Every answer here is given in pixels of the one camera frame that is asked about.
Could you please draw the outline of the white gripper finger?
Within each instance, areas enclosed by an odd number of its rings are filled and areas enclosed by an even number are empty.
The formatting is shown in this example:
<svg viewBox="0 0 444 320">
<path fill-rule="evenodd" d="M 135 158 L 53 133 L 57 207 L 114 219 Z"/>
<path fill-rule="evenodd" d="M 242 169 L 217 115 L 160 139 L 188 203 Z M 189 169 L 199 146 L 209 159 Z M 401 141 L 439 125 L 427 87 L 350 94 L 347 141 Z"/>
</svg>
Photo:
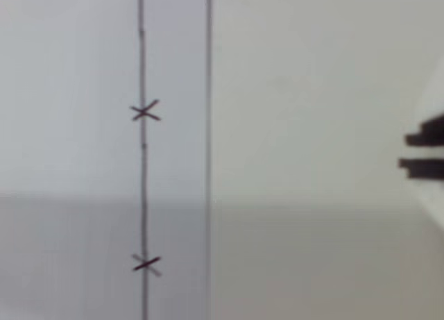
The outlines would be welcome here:
<svg viewBox="0 0 444 320">
<path fill-rule="evenodd" d="M 443 146 L 443 57 L 418 100 L 413 124 L 415 132 L 404 138 L 407 146 Z"/>
<path fill-rule="evenodd" d="M 443 229 L 443 159 L 400 158 L 413 193 L 433 222 Z"/>
</svg>

